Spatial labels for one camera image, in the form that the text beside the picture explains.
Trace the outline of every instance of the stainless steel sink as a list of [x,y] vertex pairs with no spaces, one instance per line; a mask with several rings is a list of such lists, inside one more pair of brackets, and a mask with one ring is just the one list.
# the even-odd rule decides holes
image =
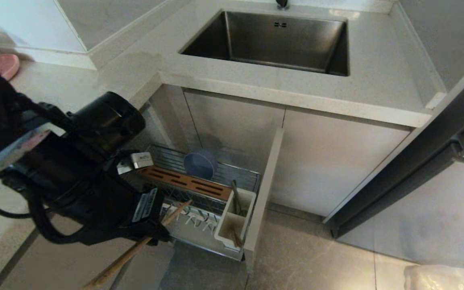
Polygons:
[[224,11],[182,54],[346,77],[346,34],[341,21]]

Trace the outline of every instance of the pink bowl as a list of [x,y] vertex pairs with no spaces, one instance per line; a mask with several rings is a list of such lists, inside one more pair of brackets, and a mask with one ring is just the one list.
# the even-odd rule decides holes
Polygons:
[[9,81],[19,70],[19,58],[14,54],[0,55],[0,75]]

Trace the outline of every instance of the plastic bag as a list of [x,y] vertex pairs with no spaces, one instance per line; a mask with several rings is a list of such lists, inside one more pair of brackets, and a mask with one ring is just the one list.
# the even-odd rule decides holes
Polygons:
[[464,290],[464,269],[449,266],[408,266],[406,290]]

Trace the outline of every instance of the white quartz countertop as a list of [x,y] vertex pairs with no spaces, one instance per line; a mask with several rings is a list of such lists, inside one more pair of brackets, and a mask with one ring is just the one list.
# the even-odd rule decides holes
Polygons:
[[[347,21],[350,76],[179,54],[222,10]],[[98,71],[23,61],[11,84],[33,101],[64,112],[75,112],[106,91],[141,108],[162,84],[169,84],[410,127],[431,117],[389,15],[295,5],[278,11],[275,4],[234,0],[189,2]],[[2,185],[0,204],[8,211],[26,211],[19,195]],[[31,229],[30,222],[0,217],[0,270]]]

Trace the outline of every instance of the wooden stick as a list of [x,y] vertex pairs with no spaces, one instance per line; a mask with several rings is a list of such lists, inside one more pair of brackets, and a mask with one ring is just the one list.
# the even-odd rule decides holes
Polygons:
[[[185,202],[181,206],[178,207],[171,215],[164,217],[162,220],[162,225],[167,226],[170,224],[182,211],[184,206],[188,206],[191,204],[191,200]],[[122,254],[118,259],[116,259],[112,264],[110,264],[105,270],[101,271],[94,279],[92,279],[87,285],[85,285],[82,289],[89,290],[92,288],[99,288],[103,285],[107,280],[112,277],[124,264],[126,264],[132,257],[134,257],[145,244],[151,240],[151,237],[144,237],[140,241],[138,241],[134,246],[132,246],[128,251]]]

